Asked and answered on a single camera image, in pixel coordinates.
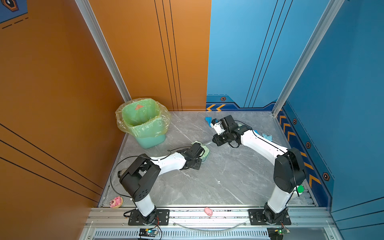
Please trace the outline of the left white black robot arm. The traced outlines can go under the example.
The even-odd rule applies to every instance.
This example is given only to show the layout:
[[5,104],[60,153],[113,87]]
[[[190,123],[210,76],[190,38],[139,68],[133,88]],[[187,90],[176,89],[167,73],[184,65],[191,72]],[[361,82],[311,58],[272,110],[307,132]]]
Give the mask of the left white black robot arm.
[[139,215],[149,222],[156,214],[150,191],[157,178],[172,171],[199,170],[209,153],[206,146],[195,142],[190,147],[170,150],[164,157],[141,154],[128,168],[118,171],[117,176],[137,207]]

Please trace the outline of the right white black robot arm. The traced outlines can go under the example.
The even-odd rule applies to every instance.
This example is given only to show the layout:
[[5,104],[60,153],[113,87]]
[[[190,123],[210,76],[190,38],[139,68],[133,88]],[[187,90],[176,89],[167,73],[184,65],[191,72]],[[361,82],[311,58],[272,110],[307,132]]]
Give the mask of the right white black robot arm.
[[264,205],[262,221],[267,225],[284,225],[288,221],[288,203],[299,197],[307,178],[307,170],[301,151],[288,149],[262,137],[249,125],[235,121],[231,115],[213,119],[210,126],[215,130],[213,142],[219,147],[233,142],[245,146],[267,159],[274,166],[275,183],[271,197]]

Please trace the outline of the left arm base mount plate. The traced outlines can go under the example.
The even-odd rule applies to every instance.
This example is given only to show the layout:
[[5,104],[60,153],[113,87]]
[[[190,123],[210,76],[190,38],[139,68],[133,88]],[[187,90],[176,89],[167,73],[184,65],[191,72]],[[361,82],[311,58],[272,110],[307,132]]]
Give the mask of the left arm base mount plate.
[[170,220],[170,210],[155,209],[148,216],[144,217],[139,210],[130,211],[129,226],[167,226]]

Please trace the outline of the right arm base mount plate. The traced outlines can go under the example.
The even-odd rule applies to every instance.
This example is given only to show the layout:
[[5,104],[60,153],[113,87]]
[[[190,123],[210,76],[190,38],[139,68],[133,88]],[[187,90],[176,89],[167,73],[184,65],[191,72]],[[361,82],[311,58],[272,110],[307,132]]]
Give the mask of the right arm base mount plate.
[[252,226],[281,225],[290,226],[292,224],[288,214],[288,208],[281,213],[274,213],[270,209],[249,209],[249,220]]

